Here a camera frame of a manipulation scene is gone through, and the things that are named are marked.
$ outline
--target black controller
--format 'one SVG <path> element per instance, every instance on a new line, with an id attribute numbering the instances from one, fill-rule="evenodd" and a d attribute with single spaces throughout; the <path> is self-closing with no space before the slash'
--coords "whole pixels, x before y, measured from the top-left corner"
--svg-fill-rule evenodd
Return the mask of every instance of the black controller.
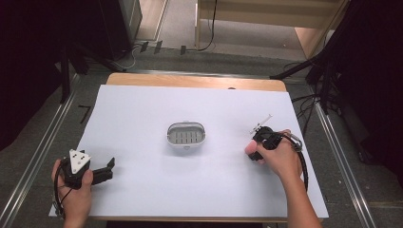
<path id="1" fill-rule="evenodd" d="M 62 164 L 62 170 L 65 178 L 66 187 L 72 189 L 80 189 L 81 188 L 81 180 L 83 178 L 84 173 L 89 168 L 90 161 L 88 161 L 83 168 L 81 168 L 77 173 L 73 174 L 71 170 L 70 158 L 65 158 L 65 162 Z M 110 162 L 106 165 L 105 168 L 97 169 L 93 171 L 94 180 L 92 181 L 92 185 L 110 180 L 113 178 L 112 168 L 115 166 L 115 158 L 112 158 Z"/>

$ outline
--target metal rail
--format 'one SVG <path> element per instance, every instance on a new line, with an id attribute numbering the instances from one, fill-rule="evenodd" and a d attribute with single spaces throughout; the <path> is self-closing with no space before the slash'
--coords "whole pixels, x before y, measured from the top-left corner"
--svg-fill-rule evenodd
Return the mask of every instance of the metal rail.
<path id="1" fill-rule="evenodd" d="M 56 114 L 54 115 L 44 137 L 39 142 L 38 147 L 35 150 L 23 176 L 18 181 L 14 190 L 12 191 L 9 201 L 6 204 L 4 211 L 0 216 L 0 225 L 3 228 L 11 227 L 14 219 L 27 196 L 27 193 L 32 186 L 35 177 L 41 168 L 45 157 L 48 154 L 48 150 L 59 131 L 60 125 L 62 124 L 67 112 L 71 106 L 71 103 L 75 97 L 76 89 L 75 87 L 80 83 L 80 76 L 75 74 L 71 81 L 71 93 L 67 97 L 63 104 L 60 104 Z"/>

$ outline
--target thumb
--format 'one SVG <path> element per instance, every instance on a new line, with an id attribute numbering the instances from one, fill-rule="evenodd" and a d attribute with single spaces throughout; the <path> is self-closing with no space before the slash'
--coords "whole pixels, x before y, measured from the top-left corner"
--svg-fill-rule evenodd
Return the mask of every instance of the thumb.
<path id="1" fill-rule="evenodd" d="M 92 173 L 92 170 L 88 169 L 83 175 L 83 179 L 81 181 L 82 187 L 89 188 L 93 180 L 94 180 L 94 174 Z"/>

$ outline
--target metal frame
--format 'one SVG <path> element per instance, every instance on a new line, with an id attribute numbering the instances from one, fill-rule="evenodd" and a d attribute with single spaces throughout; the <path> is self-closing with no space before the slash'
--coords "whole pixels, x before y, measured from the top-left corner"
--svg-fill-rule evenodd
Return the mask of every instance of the metal frame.
<path id="1" fill-rule="evenodd" d="M 328 115 L 325 115 L 320 104 L 316 104 L 317 115 L 322 123 L 323 129 L 326 133 L 326 137 L 332 147 L 332 151 L 335 155 L 335 159 L 340 170 L 341 176 L 346 183 L 347 190 L 352 199 L 353 205 L 355 207 L 356 213 L 358 214 L 359 220 L 361 221 L 362 227 L 375 228 L 374 218 L 371 214 L 370 208 L 367 201 L 355 179 L 354 173 L 344 155 L 343 148 L 341 147 L 340 141 L 333 129 L 332 122 Z"/>
<path id="2" fill-rule="evenodd" d="M 136 70 L 134 73 L 147 73 L 147 74 L 171 74 L 171 75 L 188 75 L 188 76 L 207 76 L 207 77 L 232 77 L 232 78 L 251 78 L 258 79 L 261 76 L 256 75 L 239 75 L 239 74 L 214 74 L 214 73 L 189 73 L 189 72 L 178 72 L 178 71 L 158 71 L 158 70 Z M 71 82 L 71 93 L 68 96 L 64 104 L 60 104 L 58 110 L 56 111 L 53 120 L 51 121 L 48 130 L 46 131 L 43 139 L 39 143 L 34 155 L 27 169 L 25 170 L 21 180 L 19 180 L 15 189 L 13 190 L 9 201 L 0 216 L 0 224 L 2 227 L 11 227 L 27 193 L 32 186 L 32 183 L 44 162 L 48 150 L 58 133 L 60 125 L 62 124 L 68 110 L 74 100 L 76 94 L 76 87 L 81 82 L 81 77 L 78 74 L 74 75 Z M 358 217 L 361 221 L 363 227 L 375 228 L 374 218 L 370 212 L 367 201 L 365 200 L 362 191 L 355 179 L 353 171 L 344 155 L 344 151 L 340 145 L 337 138 L 335 130 L 332 126 L 329 116 L 325 115 L 320 107 L 320 104 L 316 104 L 317 115 L 321 121 L 323 129 L 326 133 L 328 141 L 332 147 L 332 151 L 335 155 L 337 165 L 341 172 L 341 175 L 346 183 L 347 190 L 351 196 L 352 202 L 357 211 Z"/>
<path id="3" fill-rule="evenodd" d="M 67 97 L 66 101 L 59 105 L 56 114 L 48 126 L 44 137 L 36 148 L 35 153 L 33 154 L 23 176 L 12 191 L 9 201 L 7 202 L 6 207 L 0 216 L 0 224 L 3 228 L 11 227 L 12 223 L 14 222 L 21 205 L 23 204 L 30 187 L 32 186 L 32 183 L 45 160 L 45 157 L 48 154 L 48 150 L 53 143 L 53 140 L 57 135 L 59 128 L 68 113 L 68 110 L 70 109 L 71 103 L 75 97 L 75 88 L 78 84 L 80 84 L 80 81 L 80 76 L 75 74 L 71 82 L 71 93 Z"/>

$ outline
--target white object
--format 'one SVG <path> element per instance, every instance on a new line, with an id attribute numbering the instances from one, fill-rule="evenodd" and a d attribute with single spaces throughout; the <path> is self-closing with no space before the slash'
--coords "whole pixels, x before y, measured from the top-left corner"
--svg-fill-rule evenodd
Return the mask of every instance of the white object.
<path id="1" fill-rule="evenodd" d="M 91 159 L 88 154 L 70 149 L 70 164 L 71 164 L 71 173 L 77 174 L 81 168 L 86 165 L 87 162 Z"/>
<path id="2" fill-rule="evenodd" d="M 174 123 L 169 126 L 166 138 L 174 148 L 188 150 L 196 148 L 204 142 L 205 131 L 200 123 Z"/>

